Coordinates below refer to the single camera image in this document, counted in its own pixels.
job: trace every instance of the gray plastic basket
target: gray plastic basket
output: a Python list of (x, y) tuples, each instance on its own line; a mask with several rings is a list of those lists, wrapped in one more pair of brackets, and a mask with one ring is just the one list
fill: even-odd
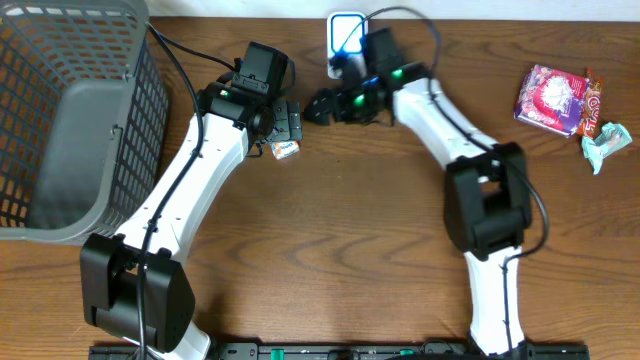
[(110, 235), (153, 188), (167, 119), (146, 4), (0, 10), (0, 239)]

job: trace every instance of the brown wood surface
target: brown wood surface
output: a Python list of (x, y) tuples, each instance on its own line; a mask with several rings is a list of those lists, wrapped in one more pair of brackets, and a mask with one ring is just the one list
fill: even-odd
[[(296, 62), (303, 105), (326, 76), (324, 20), (153, 19), (184, 45), (231, 61), (249, 41)], [(428, 60), (417, 21), (393, 21), (407, 58)], [(375, 22), (373, 27), (380, 26)], [(549, 209), (552, 236), (522, 261), (520, 320), (535, 341), (584, 341), (592, 359), (640, 358), (640, 160), (637, 142), (593, 176), (577, 138), (516, 122), (536, 63), (606, 78), (603, 121), (640, 136), (640, 25), (440, 21), (439, 78), (498, 141), (517, 141)], [(154, 45), (173, 98), (164, 165), (192, 105)], [(223, 68), (178, 54), (196, 89)], [(224, 184), (191, 250), (195, 322), (265, 342), (422, 342), (464, 338), (471, 298), (464, 259), (442, 221), (443, 172), (408, 129), (304, 124), (302, 150), (247, 159)], [(527, 232), (538, 240), (540, 223)], [(83, 359), (116, 342), (82, 318), (77, 247), (0, 242), (0, 359)]]

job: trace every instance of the white wall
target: white wall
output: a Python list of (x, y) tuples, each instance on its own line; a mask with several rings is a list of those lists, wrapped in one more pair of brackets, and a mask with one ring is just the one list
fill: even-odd
[[(640, 0), (147, 0), (151, 15), (324, 18), (407, 5), (434, 19), (640, 21)], [(389, 13), (386, 18), (408, 17)]]

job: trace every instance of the teal candy wrapper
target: teal candy wrapper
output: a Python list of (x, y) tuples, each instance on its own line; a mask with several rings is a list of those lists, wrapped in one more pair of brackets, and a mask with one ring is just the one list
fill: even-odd
[(620, 124), (608, 123), (602, 127), (602, 134), (595, 140), (584, 136), (582, 150), (584, 157), (593, 166), (593, 175), (597, 175), (602, 167), (604, 158), (631, 144), (631, 135)]

